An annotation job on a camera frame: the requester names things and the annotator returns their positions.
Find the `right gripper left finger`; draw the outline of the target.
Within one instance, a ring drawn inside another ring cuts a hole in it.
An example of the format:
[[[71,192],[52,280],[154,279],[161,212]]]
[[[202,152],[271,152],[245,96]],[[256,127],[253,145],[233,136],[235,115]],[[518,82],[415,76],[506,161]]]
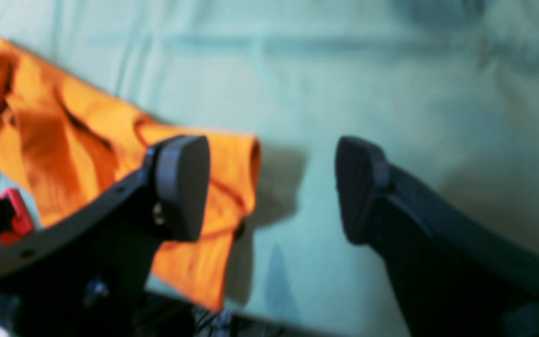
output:
[[[22,337],[125,336],[164,241],[200,237],[205,136],[149,147],[142,166],[54,226],[0,249],[0,329]]]

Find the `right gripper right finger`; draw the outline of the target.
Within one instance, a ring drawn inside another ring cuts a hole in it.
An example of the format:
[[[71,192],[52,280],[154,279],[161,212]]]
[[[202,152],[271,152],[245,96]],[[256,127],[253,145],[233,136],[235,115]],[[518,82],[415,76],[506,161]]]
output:
[[[343,136],[336,189],[347,239],[386,265],[413,337],[539,337],[539,255],[464,215],[382,149]]]

